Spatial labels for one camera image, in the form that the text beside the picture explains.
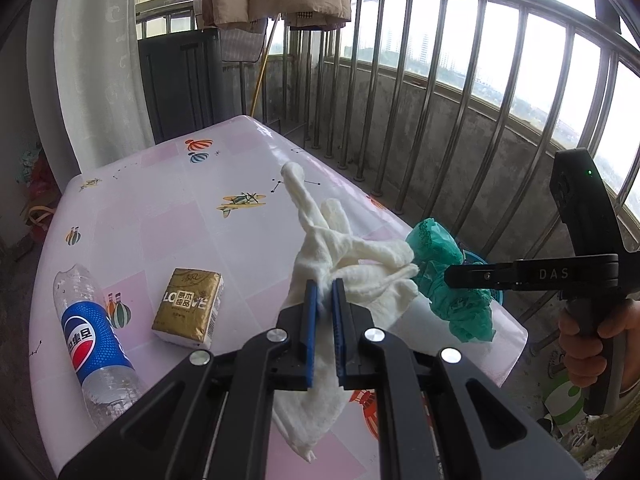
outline blue gripper pad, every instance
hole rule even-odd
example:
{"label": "blue gripper pad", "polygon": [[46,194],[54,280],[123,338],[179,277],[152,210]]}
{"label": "blue gripper pad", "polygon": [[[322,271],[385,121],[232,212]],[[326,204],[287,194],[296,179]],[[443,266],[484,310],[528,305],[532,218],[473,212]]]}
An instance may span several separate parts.
{"label": "blue gripper pad", "polygon": [[318,286],[316,282],[306,282],[305,305],[303,309],[306,319],[306,333],[303,343],[306,347],[306,387],[311,388],[314,380],[314,355],[316,353],[316,315],[318,313]]}
{"label": "blue gripper pad", "polygon": [[331,313],[334,322],[335,371],[338,375],[338,384],[342,384],[346,373],[344,331],[342,329],[340,296],[338,294],[338,283],[336,281],[332,283],[331,288]]}

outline black cabinet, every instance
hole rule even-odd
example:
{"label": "black cabinet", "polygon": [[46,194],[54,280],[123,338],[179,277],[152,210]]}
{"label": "black cabinet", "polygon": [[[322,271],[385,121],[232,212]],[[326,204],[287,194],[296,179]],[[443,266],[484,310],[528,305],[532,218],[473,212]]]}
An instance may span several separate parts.
{"label": "black cabinet", "polygon": [[156,143],[230,117],[216,28],[145,38],[138,41],[138,49]]}

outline blue basket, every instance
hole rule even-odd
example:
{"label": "blue basket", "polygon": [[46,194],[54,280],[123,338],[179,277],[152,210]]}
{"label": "blue basket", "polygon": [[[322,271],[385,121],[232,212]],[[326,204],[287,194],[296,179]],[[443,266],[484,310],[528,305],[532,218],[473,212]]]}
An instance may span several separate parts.
{"label": "blue basket", "polygon": [[[480,256],[477,254],[473,254],[471,251],[463,250],[462,255],[464,256],[464,261],[462,262],[464,265],[466,264],[486,264]],[[503,294],[501,290],[495,290],[494,288],[490,288],[491,297],[494,298],[495,301],[502,304]]]}

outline gold tissue packet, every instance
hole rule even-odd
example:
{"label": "gold tissue packet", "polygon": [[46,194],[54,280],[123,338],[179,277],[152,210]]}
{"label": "gold tissue packet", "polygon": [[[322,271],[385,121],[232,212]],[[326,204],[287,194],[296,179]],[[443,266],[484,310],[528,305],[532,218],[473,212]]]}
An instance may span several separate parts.
{"label": "gold tissue packet", "polygon": [[209,349],[222,288],[218,272],[175,269],[151,330],[171,343]]}

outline sheer curtain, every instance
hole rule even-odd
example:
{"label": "sheer curtain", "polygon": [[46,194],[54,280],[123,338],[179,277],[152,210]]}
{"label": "sheer curtain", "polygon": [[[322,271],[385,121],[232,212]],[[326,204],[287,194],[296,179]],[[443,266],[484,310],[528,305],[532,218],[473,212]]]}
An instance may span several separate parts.
{"label": "sheer curtain", "polygon": [[83,173],[154,145],[134,0],[58,0],[54,56],[62,115]]}

